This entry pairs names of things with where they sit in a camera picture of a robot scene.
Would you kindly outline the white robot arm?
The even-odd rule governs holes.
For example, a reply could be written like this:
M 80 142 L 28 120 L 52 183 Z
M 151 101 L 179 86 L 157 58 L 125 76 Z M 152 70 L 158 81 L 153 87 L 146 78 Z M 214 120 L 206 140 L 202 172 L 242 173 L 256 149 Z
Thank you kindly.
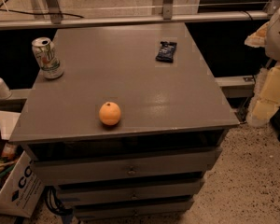
M 269 21 L 249 35 L 245 44 L 252 48 L 264 48 L 265 55 L 275 60 L 273 68 L 261 68 L 256 77 L 254 96 L 248 107 L 246 122 L 261 127 L 280 107 L 280 7 Z

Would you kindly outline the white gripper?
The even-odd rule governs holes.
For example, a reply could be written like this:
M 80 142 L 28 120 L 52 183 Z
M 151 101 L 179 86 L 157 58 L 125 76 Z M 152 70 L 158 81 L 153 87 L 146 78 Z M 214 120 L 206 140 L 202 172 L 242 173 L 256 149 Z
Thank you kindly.
M 269 23 L 249 35 L 245 44 L 252 48 L 264 48 Z M 271 68 L 261 68 L 256 78 L 254 96 L 248 107 L 246 122 L 252 127 L 261 127 L 269 122 L 280 107 L 280 62 Z

